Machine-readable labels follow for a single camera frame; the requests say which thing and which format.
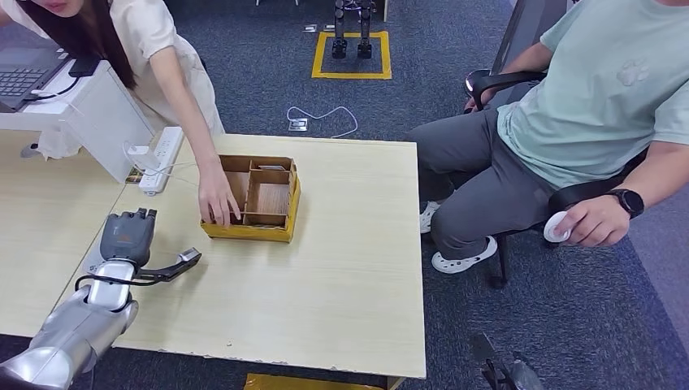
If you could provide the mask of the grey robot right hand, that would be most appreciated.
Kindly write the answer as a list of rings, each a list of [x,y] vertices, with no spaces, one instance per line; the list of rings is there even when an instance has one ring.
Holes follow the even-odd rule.
[[[509,388],[514,390],[544,390],[539,376],[522,360],[509,366]]]

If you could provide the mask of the seated person's left hand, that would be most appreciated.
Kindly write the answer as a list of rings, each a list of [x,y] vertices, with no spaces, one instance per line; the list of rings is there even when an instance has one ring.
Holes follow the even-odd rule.
[[[569,208],[553,233],[561,236],[564,232],[570,232],[566,241],[570,245],[611,246],[628,233],[630,221],[630,214],[618,199],[613,195],[604,195],[581,201]]]

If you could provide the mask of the seated person's right hand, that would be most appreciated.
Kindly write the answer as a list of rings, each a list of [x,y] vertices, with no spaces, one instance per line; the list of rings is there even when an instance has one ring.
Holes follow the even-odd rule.
[[[492,100],[495,94],[495,89],[484,90],[480,95],[479,103],[477,103],[477,100],[474,97],[471,97],[465,105],[465,112],[470,113],[481,111]]]

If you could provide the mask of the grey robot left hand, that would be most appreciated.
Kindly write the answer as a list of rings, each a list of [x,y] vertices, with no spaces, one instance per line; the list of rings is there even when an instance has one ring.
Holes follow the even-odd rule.
[[[145,266],[150,259],[156,215],[155,209],[146,208],[109,214],[99,247],[103,259],[130,262],[136,270]]]

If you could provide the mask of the standing person's left hand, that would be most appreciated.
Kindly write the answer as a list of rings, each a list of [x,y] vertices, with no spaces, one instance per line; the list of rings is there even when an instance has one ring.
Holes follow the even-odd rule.
[[[241,213],[220,161],[200,162],[198,171],[201,220],[229,226],[232,218],[239,219]]]

